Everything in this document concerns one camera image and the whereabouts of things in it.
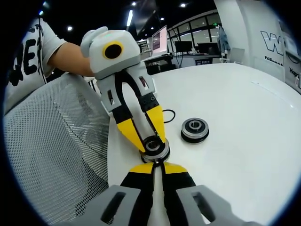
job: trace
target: metal bearing ring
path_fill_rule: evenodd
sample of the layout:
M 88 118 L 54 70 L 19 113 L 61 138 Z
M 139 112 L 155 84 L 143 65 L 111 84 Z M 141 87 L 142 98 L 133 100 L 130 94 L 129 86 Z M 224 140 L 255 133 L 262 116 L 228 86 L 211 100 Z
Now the metal bearing ring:
M 209 127 L 205 120 L 199 118 L 187 119 L 182 124 L 181 137 L 188 143 L 198 144 L 209 135 Z
M 163 144 L 157 136 L 151 136 L 144 139 L 145 152 L 140 152 L 141 160 L 144 163 L 148 162 L 163 162 L 168 159 L 170 155 L 169 142 L 165 139 Z

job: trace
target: glass wall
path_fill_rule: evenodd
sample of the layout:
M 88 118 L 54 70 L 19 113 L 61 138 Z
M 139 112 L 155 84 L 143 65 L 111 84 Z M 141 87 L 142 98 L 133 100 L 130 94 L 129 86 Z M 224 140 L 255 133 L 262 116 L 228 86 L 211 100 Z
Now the glass wall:
M 198 29 L 200 27 L 207 26 L 207 22 L 206 22 L 205 17 L 201 17 L 201 18 L 198 18 L 196 20 L 193 20 L 193 21 L 190 22 L 190 24 L 191 24 L 191 29 Z
M 168 47 L 170 51 L 176 51 L 174 41 L 178 41 L 178 39 L 191 41 L 193 47 L 198 46 L 198 43 L 217 42 L 219 37 L 217 26 L 220 23 L 219 15 L 214 13 L 174 27 L 169 30 L 171 39 L 168 39 Z
M 210 29 L 210 34 L 211 34 L 212 42 L 217 42 L 217 39 L 219 37 L 218 28 Z
M 180 34 L 190 30 L 189 23 L 182 24 L 178 28 L 179 28 Z
M 194 32 L 192 34 L 193 34 L 194 43 L 195 43 L 196 46 L 197 46 L 198 43 L 210 42 L 209 31 L 208 30 L 197 31 L 197 32 Z
M 214 25 L 214 24 L 220 24 L 221 23 L 220 16 L 217 13 L 208 15 L 207 19 L 208 19 L 208 25 Z

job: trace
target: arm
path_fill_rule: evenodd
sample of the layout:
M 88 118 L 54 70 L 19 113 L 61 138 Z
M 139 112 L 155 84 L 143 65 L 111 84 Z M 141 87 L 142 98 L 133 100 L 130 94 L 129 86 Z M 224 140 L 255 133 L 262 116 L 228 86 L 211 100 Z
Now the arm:
M 43 29 L 42 59 L 45 76 L 49 76 L 53 68 L 82 76 L 93 76 L 90 60 L 83 57 L 80 47 L 58 38 L 42 19 L 40 23 Z
M 93 77 L 89 58 L 84 58 L 80 47 L 72 43 L 64 43 L 49 59 L 49 65 L 65 72 Z

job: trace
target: yellow circle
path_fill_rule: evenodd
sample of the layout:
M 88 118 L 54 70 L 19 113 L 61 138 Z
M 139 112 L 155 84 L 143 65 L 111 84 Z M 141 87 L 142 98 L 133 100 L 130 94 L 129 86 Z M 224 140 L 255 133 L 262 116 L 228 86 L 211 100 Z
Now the yellow circle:
M 106 54 L 107 49 L 109 47 L 112 47 L 112 46 L 115 46 L 115 45 L 117 45 L 117 46 L 119 46 L 121 48 L 120 54 L 117 57 L 115 57 L 115 58 L 109 58 L 109 57 L 107 57 L 107 54 Z M 111 41 L 111 42 L 109 42 L 108 44 L 106 44 L 104 46 L 104 48 L 103 48 L 103 57 L 106 58 L 106 59 L 108 59 L 108 60 L 115 60 L 116 58 L 118 58 L 122 54 L 123 49 L 124 49 L 124 47 L 121 44 L 121 42 L 119 42 L 119 41 Z

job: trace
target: white robotic hand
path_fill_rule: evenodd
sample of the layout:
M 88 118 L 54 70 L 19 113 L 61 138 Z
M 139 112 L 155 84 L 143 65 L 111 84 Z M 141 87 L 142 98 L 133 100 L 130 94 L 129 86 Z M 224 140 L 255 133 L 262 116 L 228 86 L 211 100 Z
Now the white robotic hand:
M 122 84 L 127 83 L 133 89 L 156 139 L 165 145 L 162 108 L 153 95 L 152 77 L 147 74 L 140 48 L 131 33 L 101 27 L 89 31 L 80 47 L 83 55 L 90 57 L 90 68 L 102 94 L 101 101 L 107 112 L 113 113 L 120 132 L 142 153 L 145 152 L 144 141 L 123 97 Z
M 97 30 L 90 30 L 84 35 L 80 44 L 80 50 L 84 57 L 90 56 L 90 46 L 94 38 L 108 30 L 109 29 L 107 27 L 100 27 Z

